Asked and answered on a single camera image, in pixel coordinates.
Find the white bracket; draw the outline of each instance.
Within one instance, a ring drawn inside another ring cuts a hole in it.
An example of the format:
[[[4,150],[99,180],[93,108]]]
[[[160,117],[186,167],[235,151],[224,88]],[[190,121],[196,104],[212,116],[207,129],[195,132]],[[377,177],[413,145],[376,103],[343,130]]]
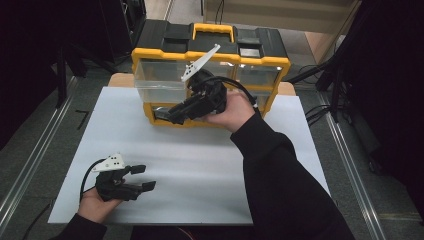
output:
[[[103,162],[98,163],[96,166],[93,167],[91,171],[105,172],[105,171],[113,171],[113,170],[119,170],[124,168],[125,168],[125,164],[121,154],[115,153],[112,156],[109,156],[108,158],[106,158]]]
[[[209,59],[211,59],[211,57],[218,51],[220,47],[221,47],[220,45],[215,44],[214,48],[212,48],[209,52],[207,52],[201,58],[197,59],[194,63],[190,64],[190,66],[186,65],[186,70],[183,76],[181,77],[181,81],[185,82],[195,73],[197,73],[203,67],[203,65],[205,65],[205,63],[207,63]]]

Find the left hand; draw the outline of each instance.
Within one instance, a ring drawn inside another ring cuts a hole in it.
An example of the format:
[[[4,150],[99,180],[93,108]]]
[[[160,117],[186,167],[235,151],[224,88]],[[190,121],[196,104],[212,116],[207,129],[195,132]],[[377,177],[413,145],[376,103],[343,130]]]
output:
[[[111,199],[103,201],[97,189],[94,187],[84,193],[78,215],[96,223],[103,223],[106,217],[115,209],[122,200]]]

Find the black sleeve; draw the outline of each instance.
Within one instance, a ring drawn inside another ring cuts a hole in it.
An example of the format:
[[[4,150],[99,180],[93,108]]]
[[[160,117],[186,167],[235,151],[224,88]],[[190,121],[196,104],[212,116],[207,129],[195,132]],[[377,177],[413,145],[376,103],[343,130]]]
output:
[[[259,239],[354,239],[334,202],[297,161],[291,141],[255,114],[231,140],[244,157]]]
[[[65,229],[51,240],[101,240],[107,227],[75,214]]]

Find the plastic storage box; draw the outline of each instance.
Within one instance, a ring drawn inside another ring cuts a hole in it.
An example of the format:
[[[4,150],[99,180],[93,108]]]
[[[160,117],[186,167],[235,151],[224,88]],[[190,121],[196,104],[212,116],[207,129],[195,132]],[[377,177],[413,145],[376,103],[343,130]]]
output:
[[[257,97],[262,116],[271,109],[278,85],[290,68],[278,30],[203,23],[182,25],[147,19],[131,56],[135,87],[151,124],[209,126],[190,119],[184,125],[174,125],[162,116],[191,94],[181,81],[186,65],[202,57],[215,44],[221,48],[203,68],[215,76],[243,84]]]

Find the hand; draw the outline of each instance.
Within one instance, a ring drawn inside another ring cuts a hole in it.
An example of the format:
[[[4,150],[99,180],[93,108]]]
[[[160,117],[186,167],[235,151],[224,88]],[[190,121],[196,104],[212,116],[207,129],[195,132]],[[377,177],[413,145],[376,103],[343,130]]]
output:
[[[115,209],[122,200],[112,199],[103,201],[94,187],[82,196],[78,215],[96,223],[103,223],[109,213]]]
[[[208,114],[203,120],[224,126],[230,132],[236,132],[243,124],[255,114],[252,105],[244,93],[238,91],[227,92],[227,106],[220,114]]]

